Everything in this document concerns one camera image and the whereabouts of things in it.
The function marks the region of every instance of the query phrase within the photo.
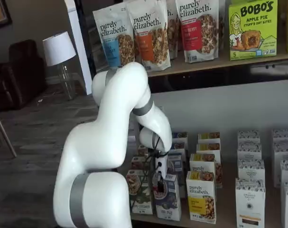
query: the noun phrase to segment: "wooden floor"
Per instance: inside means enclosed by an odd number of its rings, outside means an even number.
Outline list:
[[[0,228],[53,228],[52,196],[61,151],[70,130],[96,119],[92,96],[66,101],[49,88],[27,107],[0,113],[17,158],[0,146]],[[128,150],[135,150],[130,124]]]

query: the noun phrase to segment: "bobo's apple pie box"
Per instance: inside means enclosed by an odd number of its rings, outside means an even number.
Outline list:
[[[229,6],[230,60],[277,54],[277,0],[242,1]]]

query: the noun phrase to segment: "white wall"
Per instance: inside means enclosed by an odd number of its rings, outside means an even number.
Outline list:
[[[236,159],[237,131],[261,131],[263,158],[270,157],[270,130],[288,126],[288,80],[154,94],[172,129],[189,132],[195,152],[199,132],[220,131],[222,156]]]
[[[9,46],[25,39],[36,41],[39,55],[44,57],[42,40],[56,33],[68,31],[73,39],[64,0],[6,0],[12,25],[0,28],[0,62],[9,59]],[[77,57],[68,63],[72,72],[81,74]],[[48,75],[56,74],[55,67]]]

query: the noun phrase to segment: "granola image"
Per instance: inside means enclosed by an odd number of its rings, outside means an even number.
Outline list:
[[[134,60],[133,38],[129,35],[120,34],[117,37],[117,39],[119,41],[121,65],[124,66],[127,63],[133,62]]]

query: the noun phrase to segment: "granola bag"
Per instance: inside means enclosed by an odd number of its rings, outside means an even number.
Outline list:
[[[219,0],[176,0],[182,22],[185,62],[218,57]]]
[[[178,43],[178,31],[179,31],[179,18],[177,14],[176,0],[167,0],[167,12],[168,12],[168,46],[170,59],[177,57],[177,43]]]
[[[166,1],[128,1],[127,9],[146,70],[159,71],[170,67]]]
[[[93,15],[109,66],[122,67],[133,62],[133,28],[126,3],[93,11]]]

